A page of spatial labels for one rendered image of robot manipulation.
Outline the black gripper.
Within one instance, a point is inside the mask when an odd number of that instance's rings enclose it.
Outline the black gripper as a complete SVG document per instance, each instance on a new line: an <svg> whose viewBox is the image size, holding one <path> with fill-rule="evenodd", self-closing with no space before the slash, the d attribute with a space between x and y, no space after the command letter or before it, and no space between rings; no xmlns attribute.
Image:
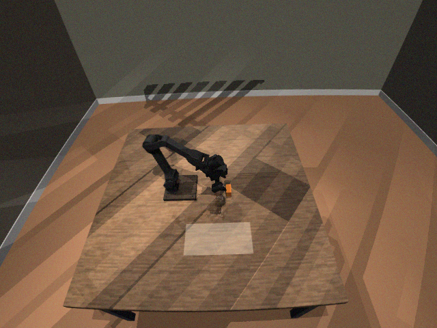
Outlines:
<svg viewBox="0 0 437 328"><path fill-rule="evenodd" d="M219 178L215 176L215 169L213 169L209 174L206 174L206 177L210 177L210 180L215 180L215 183L212 184L212 192L216 193L218 191L226 191L227 189L223 186L222 182L219 182ZM226 176L221 176L222 178L226 178Z"/></svg>

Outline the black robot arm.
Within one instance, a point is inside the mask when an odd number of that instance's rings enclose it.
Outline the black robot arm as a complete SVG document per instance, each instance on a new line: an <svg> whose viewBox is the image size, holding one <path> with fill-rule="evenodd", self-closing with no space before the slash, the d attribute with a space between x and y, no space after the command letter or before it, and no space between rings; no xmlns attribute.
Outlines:
<svg viewBox="0 0 437 328"><path fill-rule="evenodd" d="M214 172L217 178L227 175L227 165L224 163L222 156L215 154L209 157L209 154L202 153L195 149L189 149L174 141L168 135L148 135L142 146L148 153L152 154L160 168L165 173L165 183L163 186L167 189L166 194L177 193L178 184L176 181L179 173L177 172L177 169L172 169L169 166L169 163L161 152L160 147L165 146L186 158L191 165L196 167L195 171L200 169L204 174L209 174L213 169L215 169ZM203 157L205 157L204 161L202 161Z"/></svg>

